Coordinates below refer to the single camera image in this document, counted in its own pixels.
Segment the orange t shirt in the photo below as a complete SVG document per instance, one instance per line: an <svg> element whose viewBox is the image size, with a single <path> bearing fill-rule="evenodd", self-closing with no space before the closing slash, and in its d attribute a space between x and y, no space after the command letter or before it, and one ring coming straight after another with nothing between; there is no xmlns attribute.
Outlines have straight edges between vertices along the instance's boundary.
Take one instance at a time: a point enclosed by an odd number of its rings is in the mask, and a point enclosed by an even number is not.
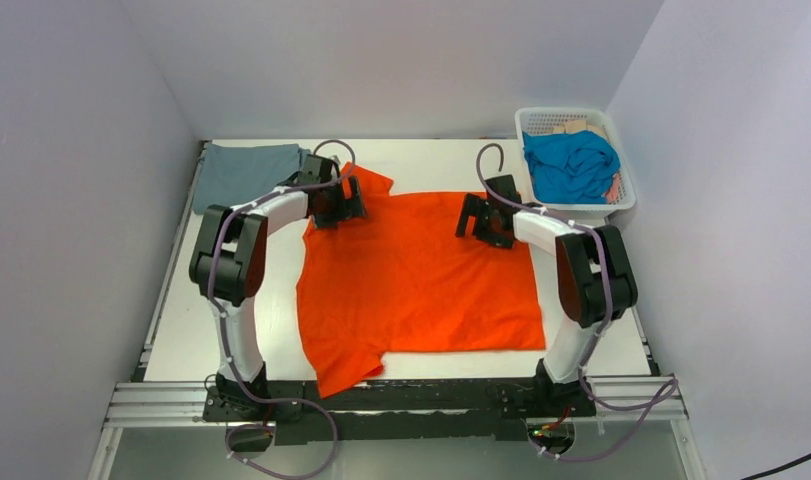
<svg viewBox="0 0 811 480"><path fill-rule="evenodd" d="M296 285L302 347L322 397L380 375L388 353L542 350L530 250L455 229L461 192L393 194L356 167L368 215L309 227Z"/></svg>

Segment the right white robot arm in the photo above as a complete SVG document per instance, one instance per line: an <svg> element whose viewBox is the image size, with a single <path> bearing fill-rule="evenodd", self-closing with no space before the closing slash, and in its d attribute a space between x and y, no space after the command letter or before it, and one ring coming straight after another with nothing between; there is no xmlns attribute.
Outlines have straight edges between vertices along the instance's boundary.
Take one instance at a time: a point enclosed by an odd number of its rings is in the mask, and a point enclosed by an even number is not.
<svg viewBox="0 0 811 480"><path fill-rule="evenodd" d="M536 389L546 398L590 394L585 374L613 322L631 309L638 287L620 231L591 227L521 203L514 179L501 175L483 183L486 194L464 196L456 236L509 249L522 242L555 258L563 320L555 343L539 360Z"/></svg>

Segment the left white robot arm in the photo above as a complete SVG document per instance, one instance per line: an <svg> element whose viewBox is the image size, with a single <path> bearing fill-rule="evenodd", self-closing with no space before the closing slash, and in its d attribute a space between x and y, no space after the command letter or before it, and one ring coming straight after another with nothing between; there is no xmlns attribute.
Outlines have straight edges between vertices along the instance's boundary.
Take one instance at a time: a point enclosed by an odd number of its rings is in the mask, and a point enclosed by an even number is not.
<svg viewBox="0 0 811 480"><path fill-rule="evenodd" d="M330 229L366 217L356 173L353 163L341 166L311 154L270 192L236 206L214 204L205 210L188 274L214 315L220 349L215 384L221 396L269 399L254 313L268 239L302 219L317 229Z"/></svg>

